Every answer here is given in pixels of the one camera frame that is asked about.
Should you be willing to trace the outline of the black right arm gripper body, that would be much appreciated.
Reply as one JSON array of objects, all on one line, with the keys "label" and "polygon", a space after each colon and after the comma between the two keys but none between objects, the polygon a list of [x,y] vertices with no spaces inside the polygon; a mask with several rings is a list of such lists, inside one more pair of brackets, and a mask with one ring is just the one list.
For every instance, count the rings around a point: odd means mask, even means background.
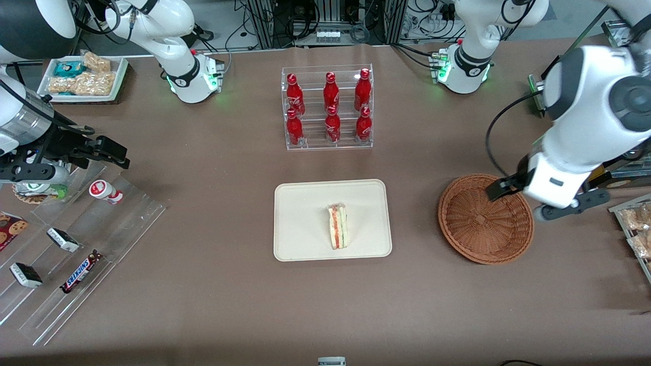
[{"label": "black right arm gripper body", "polygon": [[95,141],[84,134],[65,128],[49,127],[46,132],[29,144],[31,164],[45,164],[46,161],[63,161],[87,168],[88,161],[100,161],[99,153],[93,148]]}]

